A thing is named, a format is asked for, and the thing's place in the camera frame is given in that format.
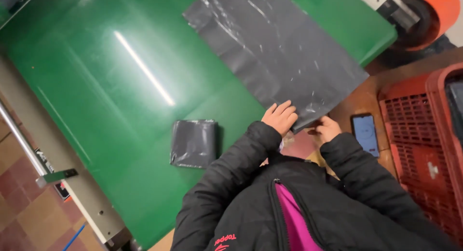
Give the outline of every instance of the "orange roller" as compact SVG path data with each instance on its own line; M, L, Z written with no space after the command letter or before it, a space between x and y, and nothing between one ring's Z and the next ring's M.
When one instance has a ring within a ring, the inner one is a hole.
M408 50L420 50L427 47L437 38L443 35L458 19L460 14L460 0L424 0L433 9L432 27L426 35L422 45L409 48Z

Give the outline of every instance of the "black puffer jacket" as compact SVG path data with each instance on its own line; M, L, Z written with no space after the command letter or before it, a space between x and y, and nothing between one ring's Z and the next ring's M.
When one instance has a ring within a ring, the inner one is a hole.
M352 135L320 149L340 182L276 153L280 141L272 127L251 124L183 198L171 251L289 251L275 183L294 196L323 250L460 250Z

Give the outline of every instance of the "tiled floor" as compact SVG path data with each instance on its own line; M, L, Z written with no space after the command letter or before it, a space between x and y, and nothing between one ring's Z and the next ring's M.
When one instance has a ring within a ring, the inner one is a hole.
M35 146L29 133L20 128ZM86 222L73 201L63 202L52 187L40 189L35 183L37 177L0 118L0 251L60 251ZM103 249L86 225L68 250Z

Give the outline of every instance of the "red plastic crate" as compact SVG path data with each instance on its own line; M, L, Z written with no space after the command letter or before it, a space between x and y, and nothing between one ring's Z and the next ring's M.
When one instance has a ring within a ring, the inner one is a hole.
M455 74L463 63L396 83L379 103L399 182L463 246L463 151L444 90Z

